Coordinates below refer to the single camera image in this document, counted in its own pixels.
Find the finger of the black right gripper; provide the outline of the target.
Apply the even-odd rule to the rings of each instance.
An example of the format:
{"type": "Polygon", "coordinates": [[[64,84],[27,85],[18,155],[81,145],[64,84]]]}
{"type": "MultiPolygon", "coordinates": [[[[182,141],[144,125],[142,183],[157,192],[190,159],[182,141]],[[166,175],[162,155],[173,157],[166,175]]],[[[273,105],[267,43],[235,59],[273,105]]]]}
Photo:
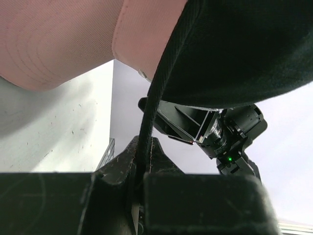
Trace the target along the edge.
{"type": "Polygon", "coordinates": [[[153,127],[169,138],[193,144],[199,139],[200,130],[209,115],[208,110],[161,101],[153,127]]]}

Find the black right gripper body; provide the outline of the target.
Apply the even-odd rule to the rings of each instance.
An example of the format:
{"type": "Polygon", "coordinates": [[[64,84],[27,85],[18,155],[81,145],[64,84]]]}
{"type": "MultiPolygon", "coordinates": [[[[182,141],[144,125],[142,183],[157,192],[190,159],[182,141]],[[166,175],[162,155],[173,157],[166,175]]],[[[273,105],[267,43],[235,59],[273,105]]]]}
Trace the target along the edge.
{"type": "Polygon", "coordinates": [[[195,142],[209,158],[238,159],[247,142],[247,110],[210,111],[195,142]]]}

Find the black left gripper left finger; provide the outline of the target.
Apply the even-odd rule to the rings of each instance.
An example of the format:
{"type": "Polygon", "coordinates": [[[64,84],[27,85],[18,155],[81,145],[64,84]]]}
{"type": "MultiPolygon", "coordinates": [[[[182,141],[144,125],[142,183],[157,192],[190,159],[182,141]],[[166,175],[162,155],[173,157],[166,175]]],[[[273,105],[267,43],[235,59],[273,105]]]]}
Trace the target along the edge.
{"type": "Polygon", "coordinates": [[[93,173],[2,173],[1,234],[137,234],[137,141],[93,173]]]}

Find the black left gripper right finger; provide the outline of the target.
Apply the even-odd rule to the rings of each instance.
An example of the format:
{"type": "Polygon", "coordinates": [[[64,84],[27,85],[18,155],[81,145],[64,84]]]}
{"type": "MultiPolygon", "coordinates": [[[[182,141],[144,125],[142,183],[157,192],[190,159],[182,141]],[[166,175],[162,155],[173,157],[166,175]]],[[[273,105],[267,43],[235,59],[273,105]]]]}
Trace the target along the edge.
{"type": "Polygon", "coordinates": [[[157,171],[144,176],[149,235],[278,235],[269,196],[253,176],[157,171]]]}

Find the pink cap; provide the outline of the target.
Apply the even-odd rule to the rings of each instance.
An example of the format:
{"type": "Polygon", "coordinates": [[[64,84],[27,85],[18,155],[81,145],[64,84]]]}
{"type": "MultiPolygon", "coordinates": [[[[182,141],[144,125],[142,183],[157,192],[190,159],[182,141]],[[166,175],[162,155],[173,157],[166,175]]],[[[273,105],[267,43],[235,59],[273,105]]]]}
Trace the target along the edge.
{"type": "Polygon", "coordinates": [[[184,0],[3,0],[0,75],[47,91],[116,59],[152,80],[184,0]]]}

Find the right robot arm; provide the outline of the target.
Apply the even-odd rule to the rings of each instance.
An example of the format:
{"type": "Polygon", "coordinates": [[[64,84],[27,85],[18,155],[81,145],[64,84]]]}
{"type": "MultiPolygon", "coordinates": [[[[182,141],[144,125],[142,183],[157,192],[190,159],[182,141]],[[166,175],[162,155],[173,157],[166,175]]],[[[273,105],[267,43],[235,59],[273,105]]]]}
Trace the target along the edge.
{"type": "Polygon", "coordinates": [[[151,126],[173,140],[197,145],[215,161],[221,179],[262,180],[259,167],[246,153],[268,127],[255,104],[206,109],[160,101],[151,126]]]}

